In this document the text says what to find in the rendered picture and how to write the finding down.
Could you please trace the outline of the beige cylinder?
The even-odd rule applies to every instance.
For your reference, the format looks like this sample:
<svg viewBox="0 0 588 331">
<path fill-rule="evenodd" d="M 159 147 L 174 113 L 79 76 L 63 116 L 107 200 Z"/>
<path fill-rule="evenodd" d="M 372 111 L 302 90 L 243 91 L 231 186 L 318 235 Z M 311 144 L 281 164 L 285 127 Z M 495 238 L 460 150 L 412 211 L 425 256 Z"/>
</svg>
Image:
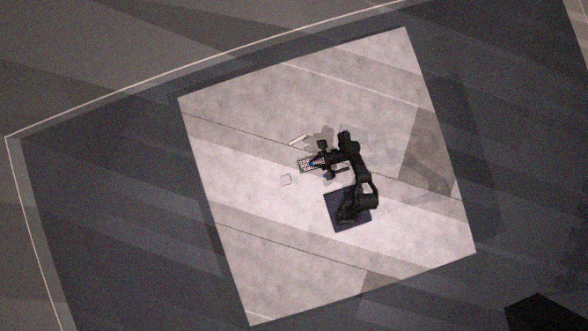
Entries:
<svg viewBox="0 0 588 331">
<path fill-rule="evenodd" d="M 294 140 L 290 141 L 290 142 L 289 142 L 289 145 L 291 146 L 291 145 L 293 145 L 294 143 L 297 143 L 297 142 L 299 142 L 300 140 L 302 140 L 302 139 L 304 139 L 304 138 L 306 138 L 305 134 L 303 134 L 302 136 L 300 136 L 300 137 L 298 137 L 298 138 L 296 138 L 296 139 L 294 139 Z"/>
</svg>

